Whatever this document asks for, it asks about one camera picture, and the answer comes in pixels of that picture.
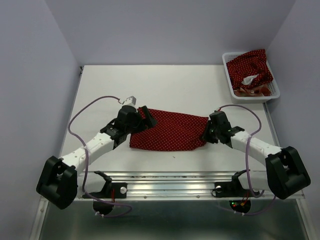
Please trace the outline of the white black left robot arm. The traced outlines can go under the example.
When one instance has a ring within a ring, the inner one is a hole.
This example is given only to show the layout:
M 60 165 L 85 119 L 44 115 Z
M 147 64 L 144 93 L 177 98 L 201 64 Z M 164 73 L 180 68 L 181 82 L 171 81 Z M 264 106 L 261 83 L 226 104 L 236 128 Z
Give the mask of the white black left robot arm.
M 146 106 L 142 112 L 124 105 L 117 117 L 103 127 L 89 142 L 60 158 L 45 161 L 36 192 L 59 209 L 67 208 L 78 193 L 78 176 L 104 154 L 126 141 L 130 134 L 141 133 L 156 126 L 157 120 Z

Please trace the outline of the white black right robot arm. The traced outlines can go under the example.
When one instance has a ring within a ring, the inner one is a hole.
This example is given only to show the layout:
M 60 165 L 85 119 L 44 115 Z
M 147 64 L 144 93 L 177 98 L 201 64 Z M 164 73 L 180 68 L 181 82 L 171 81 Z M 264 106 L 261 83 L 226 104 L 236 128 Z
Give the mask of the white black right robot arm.
M 285 200 L 311 184 L 311 178 L 298 153 L 292 147 L 271 145 L 246 132 L 239 126 L 232 127 L 223 111 L 210 114 L 203 140 L 211 144 L 224 144 L 253 158 L 265 167 L 265 173 L 250 172 L 248 168 L 236 172 L 230 181 L 215 182 L 212 195 L 217 198 L 259 195 L 271 192 Z

